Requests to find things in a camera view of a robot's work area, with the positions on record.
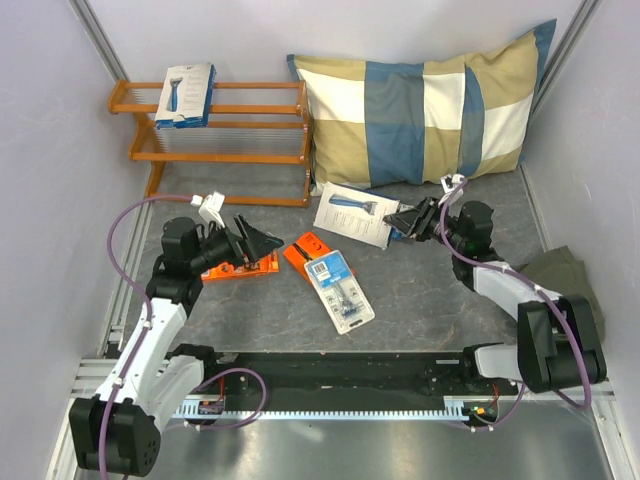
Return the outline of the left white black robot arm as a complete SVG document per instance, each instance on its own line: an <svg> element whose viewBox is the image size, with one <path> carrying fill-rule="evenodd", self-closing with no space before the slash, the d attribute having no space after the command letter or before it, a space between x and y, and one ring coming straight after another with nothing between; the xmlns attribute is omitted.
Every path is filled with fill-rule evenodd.
<svg viewBox="0 0 640 480"><path fill-rule="evenodd" d="M219 382L212 348L169 348L202 291L202 276L227 263L256 263L283 241L251 226L243 216L232 232L215 222L177 217L163 226L140 318L111 373L89 398L69 411L78 465L102 476L144 477L159 454L162 432L192 391L208 393Z"/></svg>

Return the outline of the white box blue razor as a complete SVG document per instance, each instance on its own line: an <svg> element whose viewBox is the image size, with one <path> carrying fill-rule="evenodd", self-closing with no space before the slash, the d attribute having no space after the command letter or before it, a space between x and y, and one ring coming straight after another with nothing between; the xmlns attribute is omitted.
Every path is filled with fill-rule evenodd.
<svg viewBox="0 0 640 480"><path fill-rule="evenodd" d="M212 63L167 70L155 113L157 129L204 128L208 124L216 69Z"/></svg>
<svg viewBox="0 0 640 480"><path fill-rule="evenodd" d="M326 183L320 196L315 228L386 250L392 227L384 221L400 202L348 186Z"/></svg>

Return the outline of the orange razor cartridge pack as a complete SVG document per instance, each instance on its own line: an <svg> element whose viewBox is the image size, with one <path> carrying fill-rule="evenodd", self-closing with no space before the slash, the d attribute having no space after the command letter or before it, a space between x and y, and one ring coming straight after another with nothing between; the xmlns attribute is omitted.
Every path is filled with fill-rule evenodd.
<svg viewBox="0 0 640 480"><path fill-rule="evenodd" d="M234 267L228 262L211 268L201 275L203 282L217 282L241 278L257 277L280 270L278 252L274 251L256 263Z"/></svg>

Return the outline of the clear blister razor pack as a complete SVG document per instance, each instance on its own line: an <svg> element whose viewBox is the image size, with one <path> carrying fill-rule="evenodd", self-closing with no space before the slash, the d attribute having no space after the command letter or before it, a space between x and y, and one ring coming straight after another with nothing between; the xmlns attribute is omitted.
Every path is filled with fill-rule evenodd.
<svg viewBox="0 0 640 480"><path fill-rule="evenodd" d="M340 335L375 318L375 312L344 256L330 251L304 264L304 270Z"/></svg>

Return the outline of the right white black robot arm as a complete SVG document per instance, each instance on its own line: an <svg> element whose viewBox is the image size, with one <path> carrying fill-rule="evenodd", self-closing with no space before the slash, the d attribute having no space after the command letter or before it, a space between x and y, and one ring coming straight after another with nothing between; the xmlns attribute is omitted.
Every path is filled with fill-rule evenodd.
<svg viewBox="0 0 640 480"><path fill-rule="evenodd" d="M546 289L505 262L492 245L491 207L468 201L452 216L446 203L427 197L384 221L404 237L446 247L456 279L516 323L515 344L464 349L466 362L457 377L465 391L481 393L494 379L505 379L534 393L564 395L580 387L584 399L591 399L593 386L606 379L607 367L589 301Z"/></svg>

